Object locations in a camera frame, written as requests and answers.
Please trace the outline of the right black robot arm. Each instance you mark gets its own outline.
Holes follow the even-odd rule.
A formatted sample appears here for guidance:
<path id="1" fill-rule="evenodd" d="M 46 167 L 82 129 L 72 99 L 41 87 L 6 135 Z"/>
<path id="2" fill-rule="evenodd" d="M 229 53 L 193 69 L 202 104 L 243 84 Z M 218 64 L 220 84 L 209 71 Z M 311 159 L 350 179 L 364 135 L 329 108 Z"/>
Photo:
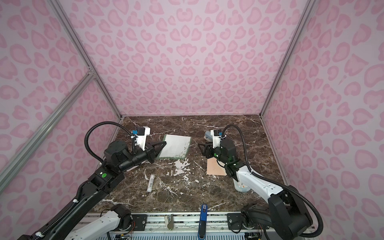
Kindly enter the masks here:
<path id="1" fill-rule="evenodd" d="M 297 189 L 269 180 L 248 168 L 238 157 L 236 146 L 230 138 L 218 144 L 199 144 L 198 147 L 205 158 L 215 158 L 236 184 L 250 188 L 268 203 L 266 208 L 248 204 L 241 209 L 246 228 L 256 225 L 271 227 L 283 240 L 313 237 L 313 234 L 306 233 L 313 225 L 308 211 L 310 203 Z"/>

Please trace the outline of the green bordered floral letter paper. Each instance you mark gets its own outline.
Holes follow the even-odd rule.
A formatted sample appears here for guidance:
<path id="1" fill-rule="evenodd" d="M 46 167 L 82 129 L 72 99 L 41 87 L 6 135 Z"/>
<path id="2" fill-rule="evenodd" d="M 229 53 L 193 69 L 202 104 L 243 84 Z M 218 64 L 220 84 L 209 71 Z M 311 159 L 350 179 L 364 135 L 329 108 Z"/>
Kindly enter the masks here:
<path id="1" fill-rule="evenodd" d="M 163 141 L 166 146 L 161 150 L 157 159 L 185 159 L 191 144 L 191 137 L 178 135 L 165 135 Z"/>

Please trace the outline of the blue grey stapler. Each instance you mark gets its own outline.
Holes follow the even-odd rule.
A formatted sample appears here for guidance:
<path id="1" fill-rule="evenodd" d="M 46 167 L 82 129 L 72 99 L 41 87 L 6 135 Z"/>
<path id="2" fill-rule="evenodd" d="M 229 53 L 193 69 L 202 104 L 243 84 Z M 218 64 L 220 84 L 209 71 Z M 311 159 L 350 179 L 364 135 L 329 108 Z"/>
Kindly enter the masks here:
<path id="1" fill-rule="evenodd" d="M 212 142 L 213 141 L 213 137 L 212 137 L 211 131 L 206 131 L 205 132 L 204 139 L 207 142 Z"/>

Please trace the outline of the white glue stick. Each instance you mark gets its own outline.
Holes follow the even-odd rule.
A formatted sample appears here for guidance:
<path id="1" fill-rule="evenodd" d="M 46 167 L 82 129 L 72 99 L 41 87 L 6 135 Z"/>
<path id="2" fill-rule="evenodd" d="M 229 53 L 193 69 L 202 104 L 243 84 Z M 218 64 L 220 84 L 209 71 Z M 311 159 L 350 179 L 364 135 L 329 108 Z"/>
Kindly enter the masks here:
<path id="1" fill-rule="evenodd" d="M 155 177 L 156 176 L 154 174 L 150 175 L 149 183 L 148 183 L 148 187 L 147 187 L 147 193 L 151 193 L 152 192 L 153 186 L 154 186 Z"/>

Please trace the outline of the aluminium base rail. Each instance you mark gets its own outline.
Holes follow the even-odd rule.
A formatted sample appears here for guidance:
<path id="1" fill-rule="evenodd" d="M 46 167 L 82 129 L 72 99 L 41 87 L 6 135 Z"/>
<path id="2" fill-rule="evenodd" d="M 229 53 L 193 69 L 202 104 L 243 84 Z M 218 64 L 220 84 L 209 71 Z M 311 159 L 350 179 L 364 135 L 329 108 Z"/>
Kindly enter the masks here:
<path id="1" fill-rule="evenodd" d="M 165 216 L 174 215 L 174 229 L 168 230 Z M 133 224 L 126 230 L 118 229 L 118 215 L 106 212 L 90 213 L 74 227 L 68 240 L 196 240 L 200 212 L 133 213 Z M 271 227 L 241 226 L 240 212 L 208 212 L 207 240 L 278 240 Z"/>

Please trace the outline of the blue black clip tool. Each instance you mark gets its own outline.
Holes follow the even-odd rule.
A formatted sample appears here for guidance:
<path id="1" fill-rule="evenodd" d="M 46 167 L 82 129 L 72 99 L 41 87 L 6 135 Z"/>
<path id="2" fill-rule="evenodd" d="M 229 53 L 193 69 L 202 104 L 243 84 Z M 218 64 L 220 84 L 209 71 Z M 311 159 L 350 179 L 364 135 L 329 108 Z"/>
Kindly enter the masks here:
<path id="1" fill-rule="evenodd" d="M 206 239 L 206 230 L 207 230 L 207 217 L 208 217 L 208 205 L 203 204 L 201 206 L 201 213 L 199 219 L 199 228 L 198 228 L 198 239 Z"/>

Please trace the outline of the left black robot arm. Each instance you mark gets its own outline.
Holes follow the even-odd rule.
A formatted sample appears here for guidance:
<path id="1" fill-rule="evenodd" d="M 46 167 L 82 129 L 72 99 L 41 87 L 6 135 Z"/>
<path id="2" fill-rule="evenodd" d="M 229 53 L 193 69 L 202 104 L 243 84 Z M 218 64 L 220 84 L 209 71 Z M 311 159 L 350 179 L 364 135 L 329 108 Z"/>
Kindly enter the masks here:
<path id="1" fill-rule="evenodd" d="M 86 214 L 109 195 L 122 180 L 125 172 L 141 163 L 153 163 L 167 142 L 145 144 L 144 149 L 131 152 L 126 142 L 114 141 L 104 151 L 106 159 L 101 167 L 78 187 L 75 197 L 47 224 L 32 235 L 20 240 L 63 240 Z"/>

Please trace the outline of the beige hanging tag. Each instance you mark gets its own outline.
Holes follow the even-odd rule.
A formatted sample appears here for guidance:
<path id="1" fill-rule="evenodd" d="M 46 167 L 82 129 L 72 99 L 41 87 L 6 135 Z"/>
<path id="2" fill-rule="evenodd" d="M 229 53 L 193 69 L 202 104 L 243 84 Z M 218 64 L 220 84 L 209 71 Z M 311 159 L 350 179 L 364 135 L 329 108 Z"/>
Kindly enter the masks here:
<path id="1" fill-rule="evenodd" d="M 168 230 L 172 231 L 174 229 L 174 215 L 166 215 L 165 216 L 165 225 Z"/>

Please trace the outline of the pink envelope with cream flap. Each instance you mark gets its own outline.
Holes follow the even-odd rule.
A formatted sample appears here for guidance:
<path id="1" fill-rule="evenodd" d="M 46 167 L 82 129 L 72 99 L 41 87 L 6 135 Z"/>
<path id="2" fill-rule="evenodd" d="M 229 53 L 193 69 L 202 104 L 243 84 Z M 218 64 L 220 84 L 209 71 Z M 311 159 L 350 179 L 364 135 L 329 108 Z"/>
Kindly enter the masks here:
<path id="1" fill-rule="evenodd" d="M 215 158 L 207 159 L 207 175 L 226 176 L 226 171 L 222 168 Z"/>

